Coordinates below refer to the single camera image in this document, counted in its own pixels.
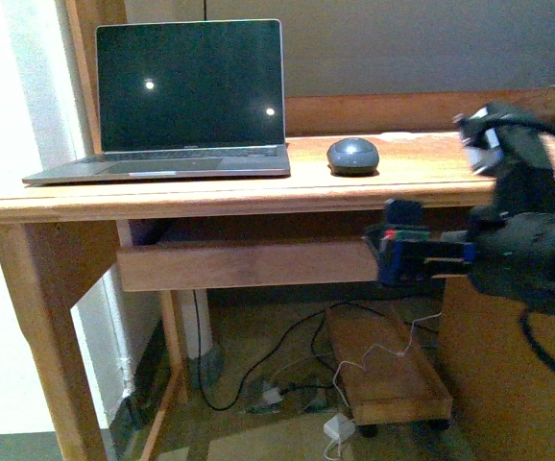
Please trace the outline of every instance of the wheel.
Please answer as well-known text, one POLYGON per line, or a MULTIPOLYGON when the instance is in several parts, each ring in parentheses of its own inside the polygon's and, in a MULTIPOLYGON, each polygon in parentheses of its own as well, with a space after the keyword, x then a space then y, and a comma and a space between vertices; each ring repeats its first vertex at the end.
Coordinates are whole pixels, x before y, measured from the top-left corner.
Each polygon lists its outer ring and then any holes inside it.
POLYGON ((359 425, 358 431, 366 439, 371 439, 377 435, 377 425, 359 425))
POLYGON ((429 425, 434 430, 445 431, 450 428, 450 420, 429 420, 429 425))

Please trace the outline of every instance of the laptop screen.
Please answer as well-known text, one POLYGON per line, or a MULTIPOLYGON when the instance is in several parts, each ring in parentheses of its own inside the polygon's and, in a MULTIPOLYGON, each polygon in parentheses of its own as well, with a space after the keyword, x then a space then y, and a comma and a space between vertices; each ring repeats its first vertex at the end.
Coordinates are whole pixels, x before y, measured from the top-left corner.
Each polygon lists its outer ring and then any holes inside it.
POLYGON ((277 20, 102 26, 104 152, 284 143, 277 20))

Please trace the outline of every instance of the gray mouse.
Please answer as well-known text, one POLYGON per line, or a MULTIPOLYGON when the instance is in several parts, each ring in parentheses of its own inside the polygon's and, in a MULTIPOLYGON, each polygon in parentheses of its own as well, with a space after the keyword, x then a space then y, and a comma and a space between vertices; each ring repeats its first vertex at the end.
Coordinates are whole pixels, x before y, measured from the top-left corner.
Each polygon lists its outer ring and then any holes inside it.
POLYGON ((380 162, 375 146, 362 137, 347 137, 331 145, 328 166, 337 176, 372 176, 380 162))

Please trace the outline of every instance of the gray wall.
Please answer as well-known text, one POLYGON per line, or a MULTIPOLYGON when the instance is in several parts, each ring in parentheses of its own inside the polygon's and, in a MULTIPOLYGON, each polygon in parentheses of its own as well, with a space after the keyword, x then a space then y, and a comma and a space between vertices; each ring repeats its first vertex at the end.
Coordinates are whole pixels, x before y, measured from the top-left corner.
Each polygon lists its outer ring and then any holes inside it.
MULTIPOLYGON (((197 20, 202 0, 128 0, 131 22, 197 20)), ((555 0, 207 0, 209 19, 276 17, 289 96, 555 84, 555 0)))

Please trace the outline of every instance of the desk leg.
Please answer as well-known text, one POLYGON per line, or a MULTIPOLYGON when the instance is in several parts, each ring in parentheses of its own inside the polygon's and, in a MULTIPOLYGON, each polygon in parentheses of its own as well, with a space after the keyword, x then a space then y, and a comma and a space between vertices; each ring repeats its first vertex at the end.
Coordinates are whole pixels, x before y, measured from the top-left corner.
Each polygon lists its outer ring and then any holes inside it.
POLYGON ((0 224, 0 264, 66 461, 106 461, 70 308, 115 260, 111 222, 0 224))
POLYGON ((171 378, 164 391, 164 396, 160 402, 160 407, 152 423, 150 434, 147 437, 139 461, 150 461, 154 459, 156 442, 173 397, 176 396, 176 401, 178 403, 188 402, 189 397, 188 376, 185 365, 185 338, 177 292, 161 291, 160 305, 162 307, 162 327, 164 328, 166 348, 169 352, 169 363, 171 365, 171 378))

